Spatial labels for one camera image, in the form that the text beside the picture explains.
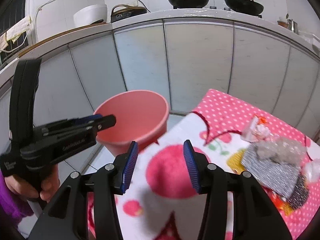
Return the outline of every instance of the silver screw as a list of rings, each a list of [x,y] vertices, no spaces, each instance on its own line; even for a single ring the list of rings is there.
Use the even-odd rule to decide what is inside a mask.
[[[115,168],[115,166],[112,164],[112,163],[109,163],[107,164],[106,166],[104,166],[104,168],[107,170],[107,171],[111,171]]]
[[[75,179],[79,176],[79,172],[74,171],[73,173],[70,174],[70,177]]]
[[[244,172],[242,173],[242,175],[243,175],[244,177],[246,177],[246,178],[250,178],[250,177],[251,177],[251,173],[248,172],[248,171],[244,171]]]
[[[217,166],[216,166],[215,164],[213,164],[213,163],[209,163],[208,166],[207,166],[207,168],[208,168],[210,171],[214,171],[214,170],[217,168]]]

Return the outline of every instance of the purple sleeve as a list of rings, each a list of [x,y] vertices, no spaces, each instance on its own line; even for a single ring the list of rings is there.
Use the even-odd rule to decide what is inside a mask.
[[[5,218],[10,220],[11,224],[17,226],[22,218],[31,216],[33,214],[27,202],[20,199],[17,195],[12,193],[5,181],[2,173],[0,172],[0,206],[6,214]]]

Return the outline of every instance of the person's hand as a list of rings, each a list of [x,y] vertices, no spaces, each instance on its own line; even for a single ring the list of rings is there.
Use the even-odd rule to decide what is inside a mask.
[[[22,198],[38,198],[39,194],[34,187],[32,187],[24,179],[17,175],[4,178],[8,189],[21,196]],[[52,173],[45,180],[41,182],[42,191],[40,197],[42,200],[49,202],[60,186],[58,177],[58,165],[54,165]]]

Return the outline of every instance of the white cable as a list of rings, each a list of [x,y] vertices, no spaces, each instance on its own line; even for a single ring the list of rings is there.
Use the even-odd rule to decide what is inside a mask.
[[[23,43],[22,43],[21,45],[19,45],[18,47],[14,48],[13,50],[3,50],[3,49],[0,49],[0,51],[1,51],[1,52],[5,52],[5,53],[11,53],[11,52],[15,51],[16,49],[20,48],[20,47],[24,44],[24,42],[26,41],[27,36],[29,35],[29,33],[30,33],[30,31],[31,31],[32,24],[33,24],[33,22],[36,20],[36,18],[37,18],[37,16],[38,16],[38,12],[42,9],[43,6],[45,6],[45,5],[49,4],[49,3],[52,3],[53,1],[55,1],[55,0],[50,0],[50,1],[46,2],[46,3],[44,3],[43,5],[41,5],[41,6],[36,10],[35,16],[34,16],[33,19],[31,20],[30,30],[28,31],[28,33],[27,33],[26,37],[24,38]]]

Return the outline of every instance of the pink bucket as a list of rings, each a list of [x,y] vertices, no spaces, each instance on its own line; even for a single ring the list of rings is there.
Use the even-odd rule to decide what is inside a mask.
[[[109,98],[94,113],[115,115],[116,125],[98,132],[96,139],[117,156],[126,153],[132,141],[139,151],[156,142],[167,131],[169,105],[156,92],[133,90]]]

